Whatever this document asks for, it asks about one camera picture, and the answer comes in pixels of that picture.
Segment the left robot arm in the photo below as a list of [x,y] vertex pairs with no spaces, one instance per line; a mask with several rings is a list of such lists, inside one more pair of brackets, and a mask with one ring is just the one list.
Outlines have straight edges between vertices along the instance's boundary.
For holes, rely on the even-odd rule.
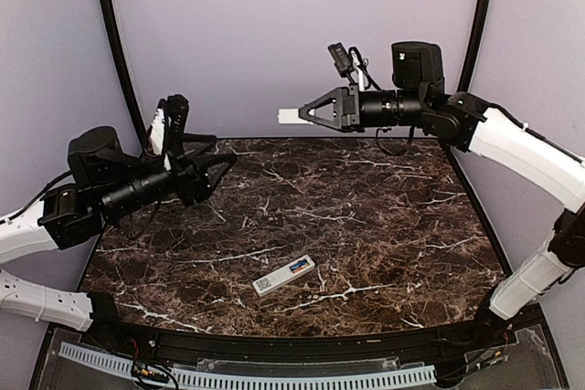
[[[237,161],[235,153],[209,153],[215,143],[213,136],[165,132],[150,141],[150,153],[132,156],[110,126],[83,133],[69,143],[69,170],[2,217],[2,262],[83,244],[168,195],[184,206],[208,200]],[[128,328],[116,320],[113,299],[105,293],[57,290],[2,271],[1,308],[79,332],[93,326],[110,350],[129,342]]]

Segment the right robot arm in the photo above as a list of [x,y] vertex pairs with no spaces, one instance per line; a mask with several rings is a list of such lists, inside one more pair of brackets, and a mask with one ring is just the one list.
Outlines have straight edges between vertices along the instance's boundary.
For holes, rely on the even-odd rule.
[[543,247],[502,281],[466,329],[488,346],[536,296],[584,266],[584,160],[471,93],[444,91],[441,49],[419,41],[391,46],[394,90],[355,82],[302,106],[300,119],[338,132],[407,126],[462,152],[499,163],[552,195],[564,207]]

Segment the white remote control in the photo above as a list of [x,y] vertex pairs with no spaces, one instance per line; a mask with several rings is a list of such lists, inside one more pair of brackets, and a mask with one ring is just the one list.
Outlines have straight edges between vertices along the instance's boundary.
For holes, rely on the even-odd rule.
[[[289,269],[289,267],[295,261],[300,260],[300,259],[305,259],[305,258],[310,262],[310,264],[313,267],[311,269],[306,269],[306,270],[303,270],[301,272],[292,273],[291,270]],[[314,263],[312,258],[309,257],[308,255],[304,255],[304,256],[280,267],[279,269],[274,270],[270,274],[254,280],[252,282],[252,286],[255,289],[256,293],[260,297],[264,297],[264,296],[274,292],[275,290],[293,282],[294,280],[299,279],[301,276],[304,276],[305,274],[310,273],[315,267],[316,267],[316,264]]]

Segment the white battery cover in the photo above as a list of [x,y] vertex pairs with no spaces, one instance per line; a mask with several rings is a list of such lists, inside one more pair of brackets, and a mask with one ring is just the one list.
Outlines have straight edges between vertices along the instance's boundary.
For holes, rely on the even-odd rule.
[[278,123],[282,125],[312,125],[310,121],[306,121],[299,116],[297,109],[279,109]]

